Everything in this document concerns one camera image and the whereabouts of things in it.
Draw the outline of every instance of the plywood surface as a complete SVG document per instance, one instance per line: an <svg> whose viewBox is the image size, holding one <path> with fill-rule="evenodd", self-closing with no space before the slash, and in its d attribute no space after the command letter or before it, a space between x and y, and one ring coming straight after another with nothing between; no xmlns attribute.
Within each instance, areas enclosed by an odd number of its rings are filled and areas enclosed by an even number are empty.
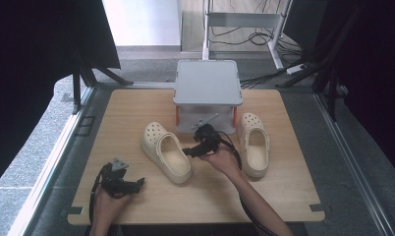
<svg viewBox="0 0 395 236"><path fill-rule="evenodd" d="M319 221L323 211L312 212L320 204L298 140L277 90L243 90L244 103L238 115L256 114L269 134L270 161L267 174L250 179L253 186L285 221ZM194 176L182 185L171 183L142 152L143 129L159 122L174 133L183 148L197 143L192 135L178 134L171 89L115 90L100 125L85 172L73 201L82 214L70 214L72 224L89 224L89 192L100 168L118 157L130 164L125 179L145 177L138 195L117 219L118 224L223 223L248 222L234 186L208 163L191 158ZM231 135L239 149L237 135Z"/></svg>

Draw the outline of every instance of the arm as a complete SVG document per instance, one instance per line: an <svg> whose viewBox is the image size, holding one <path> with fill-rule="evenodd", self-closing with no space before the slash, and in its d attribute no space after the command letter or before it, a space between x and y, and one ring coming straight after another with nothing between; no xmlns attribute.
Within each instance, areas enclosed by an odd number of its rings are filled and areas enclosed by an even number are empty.
<svg viewBox="0 0 395 236"><path fill-rule="evenodd" d="M227 147L221 146L216 154L204 155L201 159L206 160L216 170L226 175L234 184L249 211L263 226L280 236L293 235L271 205L250 184ZM266 235L262 230L258 228L256 230L259 235Z"/></svg>
<svg viewBox="0 0 395 236"><path fill-rule="evenodd" d="M114 199L99 185L96 190L93 223L90 236L105 236L114 219L131 200L130 195Z"/></svg>

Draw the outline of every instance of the black curtain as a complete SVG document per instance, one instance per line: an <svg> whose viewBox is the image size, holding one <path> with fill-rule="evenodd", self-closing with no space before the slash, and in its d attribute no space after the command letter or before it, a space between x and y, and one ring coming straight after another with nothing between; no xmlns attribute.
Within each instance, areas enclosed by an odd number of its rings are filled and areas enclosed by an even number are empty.
<svg viewBox="0 0 395 236"><path fill-rule="evenodd" d="M0 177L82 62L120 68L100 0L0 1Z"/></svg>
<svg viewBox="0 0 395 236"><path fill-rule="evenodd" d="M395 1L367 1L338 68L345 103L395 167Z"/></svg>

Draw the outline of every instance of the person's right hand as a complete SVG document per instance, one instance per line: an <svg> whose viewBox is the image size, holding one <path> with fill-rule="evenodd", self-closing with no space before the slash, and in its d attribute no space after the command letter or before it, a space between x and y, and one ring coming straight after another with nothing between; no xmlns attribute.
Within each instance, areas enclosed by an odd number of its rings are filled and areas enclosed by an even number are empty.
<svg viewBox="0 0 395 236"><path fill-rule="evenodd" d="M241 172L234 154L224 145L221 145L216 153L203 155L200 159L209 162L213 168L228 177Z"/></svg>

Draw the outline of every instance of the person's left hand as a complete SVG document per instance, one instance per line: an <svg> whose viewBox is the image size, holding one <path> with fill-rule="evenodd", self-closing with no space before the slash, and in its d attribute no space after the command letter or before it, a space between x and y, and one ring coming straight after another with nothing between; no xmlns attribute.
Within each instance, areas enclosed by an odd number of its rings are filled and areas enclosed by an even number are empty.
<svg viewBox="0 0 395 236"><path fill-rule="evenodd" d="M99 185L95 194L90 235L106 235L109 226L130 202L131 198L131 195L126 195L121 199L114 199Z"/></svg>

